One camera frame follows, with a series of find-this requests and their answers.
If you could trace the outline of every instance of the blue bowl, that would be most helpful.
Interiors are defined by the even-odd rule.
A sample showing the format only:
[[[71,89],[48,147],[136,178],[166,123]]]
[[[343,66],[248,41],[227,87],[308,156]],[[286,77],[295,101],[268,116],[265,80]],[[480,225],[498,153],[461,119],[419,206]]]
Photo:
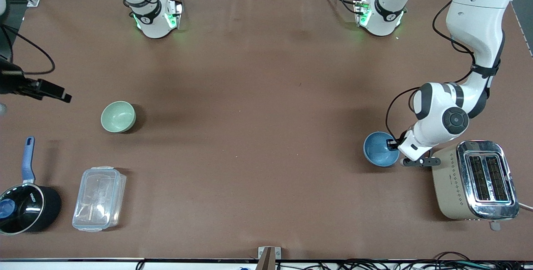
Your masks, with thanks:
[[[393,140],[392,135],[386,132],[376,131],[368,135],[363,144],[365,158],[372,164],[380,167],[394,165],[400,158],[400,151],[390,150],[387,147],[387,140]]]

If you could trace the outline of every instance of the brown table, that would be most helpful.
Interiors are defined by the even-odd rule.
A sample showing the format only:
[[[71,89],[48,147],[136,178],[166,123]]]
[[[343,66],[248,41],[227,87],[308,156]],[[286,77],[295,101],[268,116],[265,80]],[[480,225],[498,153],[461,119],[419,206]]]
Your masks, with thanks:
[[[45,78],[73,100],[2,96],[0,188],[20,183],[34,135],[37,183],[57,188],[63,208],[46,232],[0,238],[1,257],[248,258],[277,245],[285,258],[533,259],[533,213],[500,232],[448,220],[428,169],[378,168],[362,154],[392,97],[468,71],[468,55],[431,29],[447,1],[411,0],[402,26],[379,38],[331,0],[186,0],[183,30],[150,40],[122,0],[41,0],[21,33],[52,55]],[[461,139],[499,143],[531,204],[533,63],[511,9],[503,26],[491,99]],[[48,68],[20,39],[15,63]],[[100,126],[116,100],[136,105],[131,133]],[[392,110],[396,133],[415,121],[406,101]],[[127,175],[120,224],[79,232],[80,179],[101,165]]]

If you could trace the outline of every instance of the saucepan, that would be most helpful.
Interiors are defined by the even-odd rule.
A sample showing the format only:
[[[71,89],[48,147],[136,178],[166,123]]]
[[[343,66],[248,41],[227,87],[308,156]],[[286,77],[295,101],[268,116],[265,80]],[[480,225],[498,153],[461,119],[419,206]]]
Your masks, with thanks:
[[[40,232],[59,215],[61,197],[50,187],[35,185],[32,169],[35,138],[28,137],[22,157],[22,183],[0,196],[0,234]]]

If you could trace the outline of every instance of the plastic food container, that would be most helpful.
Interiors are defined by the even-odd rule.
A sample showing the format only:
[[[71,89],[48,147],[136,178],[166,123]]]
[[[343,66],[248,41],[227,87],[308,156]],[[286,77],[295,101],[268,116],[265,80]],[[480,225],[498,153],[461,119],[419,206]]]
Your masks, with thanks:
[[[116,226],[126,176],[113,167],[93,167],[82,176],[72,226],[84,232],[99,232]]]

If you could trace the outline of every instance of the white robot link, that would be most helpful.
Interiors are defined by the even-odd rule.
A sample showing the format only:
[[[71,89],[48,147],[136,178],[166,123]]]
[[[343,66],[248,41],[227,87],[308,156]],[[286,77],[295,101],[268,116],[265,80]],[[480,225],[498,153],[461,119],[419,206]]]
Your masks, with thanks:
[[[137,27],[149,38],[162,38],[179,27],[182,2],[175,0],[126,0]]]
[[[434,146],[459,137],[470,119],[485,108],[504,46],[501,20],[510,0],[452,0],[446,26],[453,40],[470,46],[473,63],[466,81],[429,82],[413,97],[418,121],[396,140],[398,149],[416,161]],[[400,24],[407,0],[361,0],[356,2],[358,25],[385,36]]]

